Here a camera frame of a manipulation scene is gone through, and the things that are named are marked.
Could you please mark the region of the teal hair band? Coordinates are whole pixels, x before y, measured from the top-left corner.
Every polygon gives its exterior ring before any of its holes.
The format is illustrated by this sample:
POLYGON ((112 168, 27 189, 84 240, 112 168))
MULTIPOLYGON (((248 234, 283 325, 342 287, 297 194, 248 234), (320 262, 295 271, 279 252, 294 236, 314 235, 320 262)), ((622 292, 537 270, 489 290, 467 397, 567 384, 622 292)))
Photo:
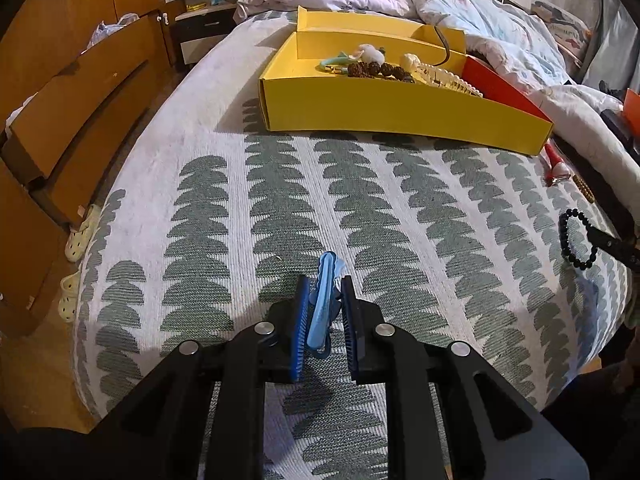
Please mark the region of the teal hair band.
POLYGON ((319 64, 319 70, 330 74, 347 75, 349 66, 356 62, 356 58, 353 58, 345 52, 341 52, 339 55, 334 56, 334 58, 322 60, 319 64))

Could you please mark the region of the white perforated slipper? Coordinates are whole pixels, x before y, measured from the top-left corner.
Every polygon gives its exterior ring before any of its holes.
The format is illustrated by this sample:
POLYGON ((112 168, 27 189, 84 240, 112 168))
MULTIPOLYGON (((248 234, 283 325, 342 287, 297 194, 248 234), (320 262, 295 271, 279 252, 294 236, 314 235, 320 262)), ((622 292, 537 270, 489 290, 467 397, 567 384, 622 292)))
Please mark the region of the white perforated slipper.
POLYGON ((96 232, 100 221, 101 207, 91 204, 86 218, 77 229, 70 229, 70 236, 65 244, 64 254, 70 263, 78 262, 87 251, 91 237, 96 232))
POLYGON ((67 275, 60 281, 61 297, 58 300, 58 315, 65 323, 73 323, 79 295, 80 272, 67 275))

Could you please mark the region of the black wrist watch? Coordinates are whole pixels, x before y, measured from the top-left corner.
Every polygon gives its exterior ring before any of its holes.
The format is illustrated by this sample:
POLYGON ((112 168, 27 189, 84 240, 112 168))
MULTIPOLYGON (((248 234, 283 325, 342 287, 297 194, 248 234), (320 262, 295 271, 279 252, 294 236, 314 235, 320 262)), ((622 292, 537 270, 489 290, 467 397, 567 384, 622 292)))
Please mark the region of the black wrist watch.
POLYGON ((439 39, 440 43, 442 44, 442 47, 444 48, 444 51, 445 51, 444 58, 440 62, 435 63, 433 65, 435 67, 439 67, 439 66, 445 65, 449 61, 450 56, 451 56, 451 49, 450 49, 450 45, 449 45, 449 41, 448 41, 447 37, 440 30, 440 28, 437 25, 434 25, 433 28, 434 28, 434 32, 435 32, 436 36, 438 37, 438 39, 439 39))

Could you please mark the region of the white plastic bag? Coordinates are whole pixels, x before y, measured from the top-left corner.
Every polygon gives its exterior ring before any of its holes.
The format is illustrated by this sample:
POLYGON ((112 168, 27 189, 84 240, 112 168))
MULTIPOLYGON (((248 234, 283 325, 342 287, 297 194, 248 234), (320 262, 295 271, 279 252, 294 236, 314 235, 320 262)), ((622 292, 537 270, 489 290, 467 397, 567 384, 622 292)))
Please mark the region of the white plastic bag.
POLYGON ((107 37, 112 36, 115 32, 119 32, 126 26, 136 22, 139 18, 140 16, 137 13, 126 13, 114 24, 101 22, 93 31, 87 47, 85 47, 85 51, 88 51, 107 37))

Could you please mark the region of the wooden wardrobe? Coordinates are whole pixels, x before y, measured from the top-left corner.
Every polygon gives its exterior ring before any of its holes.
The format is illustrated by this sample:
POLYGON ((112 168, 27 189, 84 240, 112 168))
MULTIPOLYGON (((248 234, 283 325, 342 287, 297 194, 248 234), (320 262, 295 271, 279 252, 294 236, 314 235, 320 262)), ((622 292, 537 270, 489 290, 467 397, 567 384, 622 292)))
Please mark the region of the wooden wardrobe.
POLYGON ((165 0, 1 6, 1 330, 46 316, 69 228, 169 74, 165 0), (101 22, 140 18, 85 51, 101 22))

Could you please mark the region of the orange box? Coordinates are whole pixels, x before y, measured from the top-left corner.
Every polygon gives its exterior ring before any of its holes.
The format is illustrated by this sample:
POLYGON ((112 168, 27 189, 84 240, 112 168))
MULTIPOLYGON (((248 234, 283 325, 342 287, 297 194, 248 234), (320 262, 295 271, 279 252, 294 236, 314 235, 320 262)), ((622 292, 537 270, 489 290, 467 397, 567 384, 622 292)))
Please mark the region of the orange box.
POLYGON ((640 136, 640 96, 631 88, 626 90, 623 115, 632 130, 632 134, 638 138, 640 136))

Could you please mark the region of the santa hat hair clip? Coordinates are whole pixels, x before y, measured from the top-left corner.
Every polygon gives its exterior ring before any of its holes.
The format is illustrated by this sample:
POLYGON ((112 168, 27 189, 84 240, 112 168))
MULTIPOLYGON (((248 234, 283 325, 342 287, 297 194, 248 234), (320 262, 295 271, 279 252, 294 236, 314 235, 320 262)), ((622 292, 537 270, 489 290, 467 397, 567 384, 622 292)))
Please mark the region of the santa hat hair clip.
POLYGON ((570 169, 570 166, 567 165, 564 158, 551 142, 544 144, 544 152, 549 162, 549 170, 546 175, 546 181, 549 186, 573 177, 573 171, 570 169))

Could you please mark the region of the blue fabric hair clip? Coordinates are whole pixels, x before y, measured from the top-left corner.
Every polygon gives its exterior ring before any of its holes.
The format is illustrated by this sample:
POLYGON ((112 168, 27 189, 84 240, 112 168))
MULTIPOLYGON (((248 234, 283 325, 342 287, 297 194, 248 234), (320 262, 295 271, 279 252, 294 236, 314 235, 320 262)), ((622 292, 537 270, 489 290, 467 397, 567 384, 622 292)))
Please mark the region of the blue fabric hair clip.
POLYGON ((306 347, 317 360, 331 353, 331 326, 341 311, 341 284, 344 261, 335 252, 324 252, 319 258, 317 279, 309 296, 310 323, 306 347))

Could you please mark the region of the green leaf patterned bedspread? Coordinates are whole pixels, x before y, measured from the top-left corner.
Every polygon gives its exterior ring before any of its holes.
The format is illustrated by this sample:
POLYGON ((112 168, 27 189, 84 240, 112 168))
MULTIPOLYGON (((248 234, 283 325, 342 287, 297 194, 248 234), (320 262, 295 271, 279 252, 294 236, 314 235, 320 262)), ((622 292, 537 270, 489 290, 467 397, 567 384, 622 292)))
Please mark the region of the green leaf patterned bedspread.
POLYGON ((634 272, 612 216, 535 156, 270 131, 259 78, 298 11, 239 26, 178 85, 108 194, 81 270, 83 479, 628 479, 639 393, 582 389, 634 272), (335 252, 377 304, 382 384, 305 346, 273 382, 269 310, 335 252))

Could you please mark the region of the yellow cardboard tray box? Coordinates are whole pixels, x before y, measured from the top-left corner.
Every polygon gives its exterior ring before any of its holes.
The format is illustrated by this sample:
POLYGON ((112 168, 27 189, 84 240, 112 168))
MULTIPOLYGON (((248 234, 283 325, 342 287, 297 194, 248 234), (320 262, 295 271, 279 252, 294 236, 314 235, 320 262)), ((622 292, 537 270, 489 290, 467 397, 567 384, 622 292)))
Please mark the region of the yellow cardboard tray box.
POLYGON ((434 136, 537 155, 552 121, 524 93, 465 51, 463 32, 440 29, 451 49, 445 70, 482 98, 389 77, 349 77, 319 70, 326 58, 360 44, 399 65, 406 53, 424 63, 445 51, 431 25, 383 15, 299 9, 297 25, 262 72, 258 96, 270 131, 363 131, 434 136))

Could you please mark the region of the pearl claw hair clip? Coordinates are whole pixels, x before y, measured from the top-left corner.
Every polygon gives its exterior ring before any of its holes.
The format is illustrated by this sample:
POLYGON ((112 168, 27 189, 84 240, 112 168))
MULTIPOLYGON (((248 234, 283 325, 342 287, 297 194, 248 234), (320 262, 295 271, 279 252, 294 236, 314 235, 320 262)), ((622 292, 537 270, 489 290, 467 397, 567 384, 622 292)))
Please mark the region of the pearl claw hair clip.
POLYGON ((451 73, 449 70, 423 63, 415 54, 404 54, 400 58, 400 67, 419 84, 426 84, 432 88, 457 91, 468 96, 483 97, 483 93, 480 90, 477 90, 472 84, 469 84, 458 75, 451 73))

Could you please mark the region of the white plush bunny hair clip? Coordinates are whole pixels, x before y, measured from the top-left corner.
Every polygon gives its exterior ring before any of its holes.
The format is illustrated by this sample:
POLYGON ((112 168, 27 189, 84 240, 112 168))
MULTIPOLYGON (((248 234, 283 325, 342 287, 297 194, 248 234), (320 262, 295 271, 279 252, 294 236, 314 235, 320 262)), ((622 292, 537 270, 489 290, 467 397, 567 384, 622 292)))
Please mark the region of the white plush bunny hair clip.
POLYGON ((385 54, 382 50, 373 47, 372 44, 360 44, 360 46, 349 55, 349 58, 355 62, 363 62, 366 64, 375 62, 378 65, 385 63, 385 54))

